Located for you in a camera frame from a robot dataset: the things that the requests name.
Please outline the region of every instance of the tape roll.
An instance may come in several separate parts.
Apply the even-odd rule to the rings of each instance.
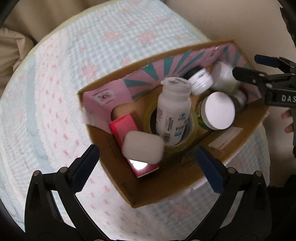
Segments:
[[[144,120],[143,120],[144,132],[155,134],[155,130],[153,129],[151,130],[151,126],[155,127],[156,109],[157,109],[157,99],[153,100],[146,110]],[[197,129],[198,129],[197,116],[195,114],[194,109],[191,108],[181,141],[174,146],[165,146],[164,152],[176,153],[176,152],[185,150],[194,141],[197,134]]]

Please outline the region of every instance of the screw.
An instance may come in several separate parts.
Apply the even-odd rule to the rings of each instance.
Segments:
[[[61,167],[60,170],[59,170],[59,172],[60,173],[65,173],[67,170],[68,170],[67,167]]]
[[[228,168],[228,172],[234,174],[236,170],[233,167]]]
[[[258,176],[258,177],[261,177],[261,176],[262,176],[262,172],[260,172],[260,171],[256,171],[255,174],[256,174],[256,176]]]
[[[36,171],[33,172],[33,176],[35,176],[35,177],[38,176],[39,174],[40,174],[39,170],[36,170]]]

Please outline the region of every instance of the beige wall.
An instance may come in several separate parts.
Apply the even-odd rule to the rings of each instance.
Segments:
[[[235,39],[250,60],[255,54],[283,56],[296,61],[296,50],[276,0],[167,0],[167,5],[194,24],[210,39]],[[258,70],[278,70],[255,65]],[[284,109],[271,108],[265,121],[271,157],[271,184],[282,185],[296,173],[292,155],[292,134],[282,121]]]

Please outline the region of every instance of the white bottle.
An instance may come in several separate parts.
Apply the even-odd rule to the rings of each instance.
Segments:
[[[180,142],[190,112],[191,84],[188,80],[168,77],[161,81],[163,91],[158,97],[156,131],[166,146]]]

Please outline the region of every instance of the tablecloth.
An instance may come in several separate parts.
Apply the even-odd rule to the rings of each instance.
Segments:
[[[13,219],[24,229],[25,198],[34,170],[49,173],[69,166],[91,144],[81,122],[79,89],[138,60],[206,41],[158,0],[120,0],[93,7],[43,39],[16,70],[0,100],[0,198]],[[245,173],[261,170],[268,183],[263,127],[228,165]],[[77,197],[110,238],[152,241],[185,238],[218,195],[205,182],[187,195],[132,209],[98,163]]]

